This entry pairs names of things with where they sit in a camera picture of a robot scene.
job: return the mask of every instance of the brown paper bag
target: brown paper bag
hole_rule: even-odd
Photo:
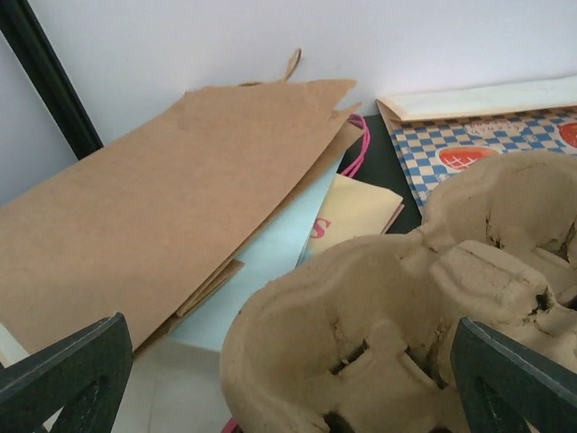
[[[0,322],[35,352],[122,311],[138,347],[305,176],[353,84],[188,92],[0,209]]]
[[[249,236],[241,247],[239,247],[233,255],[236,255],[245,245],[247,245],[274,217],[276,217],[285,207],[287,207],[299,194],[324,174],[329,167],[356,142],[362,135],[362,131],[353,124],[344,124],[339,130],[336,137],[331,141],[322,155],[316,160],[315,164],[307,171],[307,174],[300,180],[295,188],[285,197],[282,203],[267,217],[267,219]],[[226,266],[223,265],[216,272],[212,280],[207,280],[198,288],[184,304],[180,306],[176,314],[168,318],[135,352],[140,356],[144,351],[147,351],[159,338],[166,335],[170,330],[174,329],[182,319],[200,307],[215,290],[222,287],[229,279],[231,279],[242,267],[241,262],[231,260]]]

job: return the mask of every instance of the stack of paper bags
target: stack of paper bags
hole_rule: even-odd
[[[189,92],[0,209],[0,323],[28,353],[116,311],[134,348],[361,135],[351,80]]]

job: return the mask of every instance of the pink handle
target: pink handle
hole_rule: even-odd
[[[367,122],[361,115],[357,114],[351,115],[349,117],[349,123],[362,128],[361,152],[359,153],[359,156],[357,156],[356,160],[351,162],[351,165],[349,165],[341,173],[343,176],[348,176],[349,178],[352,178],[354,177],[355,174],[357,174],[357,171],[362,166],[362,163],[364,162],[364,155],[366,155],[367,151],[369,150],[369,144],[371,144],[371,132],[369,131]]]
[[[238,424],[236,424],[236,421],[230,418],[226,423],[226,425],[223,427],[223,429],[220,431],[220,433],[233,433],[234,429],[237,427]]]

